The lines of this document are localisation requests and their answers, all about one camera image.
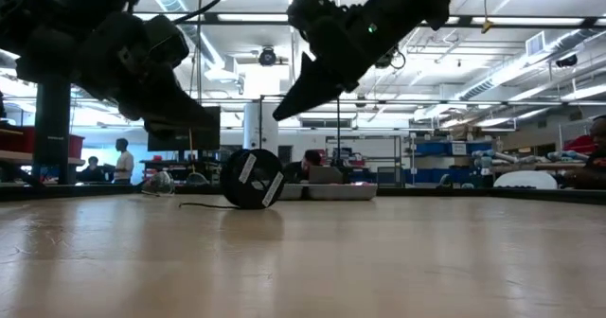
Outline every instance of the table surface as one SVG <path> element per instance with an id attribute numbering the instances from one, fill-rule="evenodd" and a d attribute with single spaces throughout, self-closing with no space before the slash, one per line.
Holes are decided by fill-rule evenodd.
<path id="1" fill-rule="evenodd" d="M 9 161 L 18 164 L 30 164 L 33 160 L 33 154 L 27 152 L 0 150 L 0 160 Z M 69 158 L 67 163 L 70 165 L 83 166 L 86 161 L 80 158 Z"/>
<path id="2" fill-rule="evenodd" d="M 606 206 L 184 200 L 2 203 L 0 316 L 606 317 Z"/>

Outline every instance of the person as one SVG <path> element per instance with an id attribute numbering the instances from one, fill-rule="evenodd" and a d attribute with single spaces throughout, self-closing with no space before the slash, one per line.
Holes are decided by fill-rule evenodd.
<path id="1" fill-rule="evenodd" d="M 125 138 L 118 138 L 116 140 L 116 150 L 121 152 L 117 158 L 116 171 L 114 173 L 114 184 L 116 185 L 129 185 L 131 177 L 133 177 L 134 158 L 126 150 L 128 146 L 129 141 Z"/>
<path id="2" fill-rule="evenodd" d="M 91 156 L 88 158 L 88 167 L 78 174 L 78 180 L 82 182 L 105 182 L 105 174 L 98 167 L 98 158 Z"/>
<path id="3" fill-rule="evenodd" d="M 320 166 L 322 163 L 322 156 L 316 150 L 307 150 L 303 155 L 301 162 L 292 162 L 284 167 L 284 177 L 287 182 L 299 183 L 301 181 L 310 179 L 310 167 Z"/>
<path id="4" fill-rule="evenodd" d="M 583 168 L 566 172 L 564 178 L 575 189 L 606 189 L 606 115 L 594 119 L 589 135 L 596 150 Z"/>

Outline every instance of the pillar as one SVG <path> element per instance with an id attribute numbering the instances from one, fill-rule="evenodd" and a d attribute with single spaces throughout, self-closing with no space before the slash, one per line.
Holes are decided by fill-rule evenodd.
<path id="1" fill-rule="evenodd" d="M 268 104 L 261 101 L 247 103 L 244 106 L 244 141 L 242 146 L 245 149 L 263 148 L 277 156 L 277 122 L 272 117 L 276 107 L 277 104 Z"/>
<path id="2" fill-rule="evenodd" d="M 32 176 L 40 179 L 41 167 L 59 168 L 59 184 L 69 183 L 69 119 L 71 85 L 54 79 L 38 85 Z"/>

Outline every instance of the computer monitor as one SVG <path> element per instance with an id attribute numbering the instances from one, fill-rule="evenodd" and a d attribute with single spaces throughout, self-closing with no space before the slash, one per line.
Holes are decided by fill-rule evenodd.
<path id="1" fill-rule="evenodd" d="M 186 151 L 218 150 L 221 133 L 221 107 L 206 107 L 205 110 L 217 118 L 216 126 L 191 128 L 192 146 L 189 145 L 189 129 L 177 129 L 174 135 L 159 139 L 152 134 L 148 135 L 148 151 Z"/>

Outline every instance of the red box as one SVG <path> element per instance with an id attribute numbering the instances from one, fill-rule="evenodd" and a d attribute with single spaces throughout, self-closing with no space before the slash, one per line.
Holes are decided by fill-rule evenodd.
<path id="1" fill-rule="evenodd" d="M 33 153 L 35 139 L 34 127 L 19 127 L 14 128 L 14 130 L 23 134 L 2 135 L 2 138 L 0 138 L 0 150 Z M 81 158 L 83 144 L 84 137 L 70 134 L 69 150 L 67 153 L 68 157 Z"/>

